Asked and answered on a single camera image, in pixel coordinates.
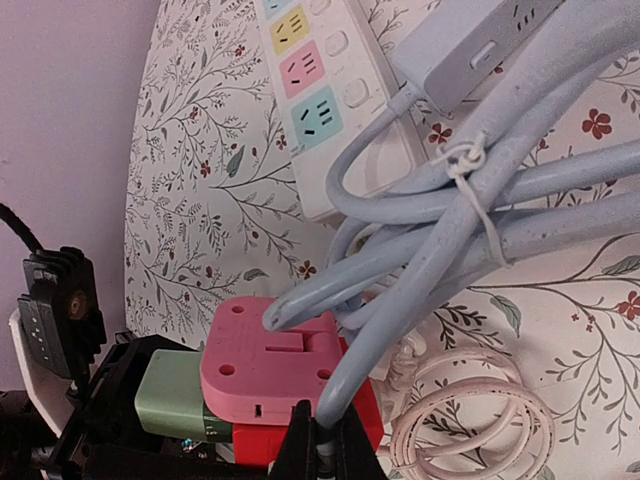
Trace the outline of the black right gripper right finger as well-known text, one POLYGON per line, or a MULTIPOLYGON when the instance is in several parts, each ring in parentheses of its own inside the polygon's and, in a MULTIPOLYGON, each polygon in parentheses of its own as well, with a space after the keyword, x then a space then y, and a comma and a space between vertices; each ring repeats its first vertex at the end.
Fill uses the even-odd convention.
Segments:
POLYGON ((350 405, 335 428, 337 480, 387 480, 357 410, 350 405))

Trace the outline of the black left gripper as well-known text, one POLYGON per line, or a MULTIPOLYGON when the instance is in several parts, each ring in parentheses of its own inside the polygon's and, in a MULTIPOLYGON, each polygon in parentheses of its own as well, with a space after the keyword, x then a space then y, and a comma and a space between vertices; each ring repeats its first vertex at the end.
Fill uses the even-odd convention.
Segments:
POLYGON ((186 454, 178 438, 146 432, 134 398, 153 354, 186 347, 153 335, 111 348, 71 407, 60 435, 21 391, 1 395, 1 476, 4 479, 264 479, 263 468, 186 454))

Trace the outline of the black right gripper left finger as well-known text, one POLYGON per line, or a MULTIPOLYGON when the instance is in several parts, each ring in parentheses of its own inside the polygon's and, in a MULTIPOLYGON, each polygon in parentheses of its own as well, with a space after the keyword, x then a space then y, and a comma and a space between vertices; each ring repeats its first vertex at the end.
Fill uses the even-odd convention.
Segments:
POLYGON ((316 422, 311 402, 301 400, 294 407, 279 454, 268 474, 271 480, 316 480, 316 422))

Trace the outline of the red cube socket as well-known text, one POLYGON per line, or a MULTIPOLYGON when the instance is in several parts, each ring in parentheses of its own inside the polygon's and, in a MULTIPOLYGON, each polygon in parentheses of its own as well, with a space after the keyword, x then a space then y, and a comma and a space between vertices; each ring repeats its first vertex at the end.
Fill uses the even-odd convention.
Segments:
MULTIPOLYGON (((384 428, 371 380, 364 381, 353 400, 353 406, 373 453, 376 453, 384 428)), ((266 468, 277 460, 283 445, 288 442, 288 437, 294 441, 295 446, 300 446, 302 453, 306 453, 307 444, 314 440, 313 427, 311 415, 296 412, 296 407, 287 426, 235 424, 232 430, 235 463, 247 467, 266 468)))

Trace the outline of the green plug adapter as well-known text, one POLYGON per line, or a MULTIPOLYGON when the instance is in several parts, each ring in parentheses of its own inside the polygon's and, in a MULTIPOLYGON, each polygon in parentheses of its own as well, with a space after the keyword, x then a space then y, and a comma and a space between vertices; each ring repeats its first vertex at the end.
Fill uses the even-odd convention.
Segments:
POLYGON ((207 407, 198 351, 158 349, 150 358, 135 395, 143 430, 175 439, 230 443, 232 425, 207 407))

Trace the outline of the pink plug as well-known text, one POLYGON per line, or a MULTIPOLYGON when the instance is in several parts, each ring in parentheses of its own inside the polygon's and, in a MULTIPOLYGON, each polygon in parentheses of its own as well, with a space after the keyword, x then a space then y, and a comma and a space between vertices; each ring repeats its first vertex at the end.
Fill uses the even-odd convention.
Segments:
POLYGON ((208 409, 232 424, 285 426, 301 400, 313 406, 342 358, 333 316, 289 331, 263 328, 271 298, 237 297, 216 310, 202 354, 208 409))

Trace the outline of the white multicolour power strip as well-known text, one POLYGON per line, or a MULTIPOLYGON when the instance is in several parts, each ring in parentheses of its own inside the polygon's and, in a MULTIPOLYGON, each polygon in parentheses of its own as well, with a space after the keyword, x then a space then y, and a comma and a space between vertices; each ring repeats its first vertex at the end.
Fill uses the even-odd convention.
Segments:
POLYGON ((326 175, 399 83, 359 2, 258 1, 255 9, 302 212, 334 222, 326 175))

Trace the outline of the floral patterned table mat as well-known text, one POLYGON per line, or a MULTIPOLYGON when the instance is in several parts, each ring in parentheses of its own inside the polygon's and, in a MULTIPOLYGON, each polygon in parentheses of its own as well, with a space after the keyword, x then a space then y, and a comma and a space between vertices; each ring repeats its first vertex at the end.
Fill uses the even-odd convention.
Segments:
MULTIPOLYGON (((250 1, 164 1, 133 128, 126 324, 201 350, 215 309, 274 296, 325 264, 306 220, 250 1)), ((545 479, 639 475, 639 239, 606 238, 477 281, 437 310, 429 350, 515 360, 554 413, 545 479)))

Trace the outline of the light blue power strip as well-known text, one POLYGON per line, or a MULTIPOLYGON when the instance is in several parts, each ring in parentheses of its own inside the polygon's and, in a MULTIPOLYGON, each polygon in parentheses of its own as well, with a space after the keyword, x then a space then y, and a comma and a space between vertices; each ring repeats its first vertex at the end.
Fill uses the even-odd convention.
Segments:
POLYGON ((389 55, 440 113, 450 113, 560 5, 556 0, 443 1, 389 55))

